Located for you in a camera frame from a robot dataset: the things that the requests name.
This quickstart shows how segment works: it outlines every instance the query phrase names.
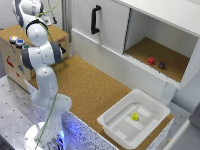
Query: cardboard box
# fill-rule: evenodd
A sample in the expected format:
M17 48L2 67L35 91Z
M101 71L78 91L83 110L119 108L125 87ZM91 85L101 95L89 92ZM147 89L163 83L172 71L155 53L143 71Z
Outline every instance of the cardboard box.
M69 58L69 35L53 25L49 26L48 29L54 42L60 44L66 50L66 53L63 54L62 60ZM19 25L0 31L0 51L6 74L28 91L28 87L25 84L24 79L29 81L31 78L35 77L35 72L34 70L27 69L22 64L20 60L22 49L16 48L14 44L10 44L9 42L9 38L12 35L17 35L19 39L25 40L26 44L32 44L26 36L25 31L22 31Z

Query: red object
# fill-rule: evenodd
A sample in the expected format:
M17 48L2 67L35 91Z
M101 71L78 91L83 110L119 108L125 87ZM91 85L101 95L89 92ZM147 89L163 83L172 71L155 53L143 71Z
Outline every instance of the red object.
M155 59L154 59L153 57L150 57L150 58L148 58L148 61L147 61L147 62L148 62L149 65L153 65L154 60L155 60Z
M16 73L16 75L17 75L18 77L20 77L20 75L19 75L18 73Z
M8 58L6 59L6 62L7 62L12 68L14 68L14 65L13 65L13 63L12 63L12 61L11 61L11 59L10 59L10 56L8 56Z

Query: cabinet shelf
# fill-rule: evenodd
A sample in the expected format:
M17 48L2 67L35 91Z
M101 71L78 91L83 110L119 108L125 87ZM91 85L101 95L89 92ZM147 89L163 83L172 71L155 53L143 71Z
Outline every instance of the cabinet shelf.
M124 52L147 65L149 65L147 63L148 58L153 57L155 62L153 65L149 66L178 82L181 82L190 60L190 58L179 54L149 38L144 38ZM161 61L166 63L166 67L164 69L158 68Z

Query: yellow object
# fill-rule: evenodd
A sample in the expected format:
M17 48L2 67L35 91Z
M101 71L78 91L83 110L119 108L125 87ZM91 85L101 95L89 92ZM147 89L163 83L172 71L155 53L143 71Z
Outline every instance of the yellow object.
M138 113L133 113L132 120L138 120Z

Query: black drawer handle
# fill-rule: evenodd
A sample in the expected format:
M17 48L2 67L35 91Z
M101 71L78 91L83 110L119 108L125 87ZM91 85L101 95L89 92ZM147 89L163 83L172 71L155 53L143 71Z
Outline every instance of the black drawer handle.
M96 5L96 8L92 10L92 24L91 24L91 31L92 34L98 33L100 30L96 28L96 12L101 10L101 7Z

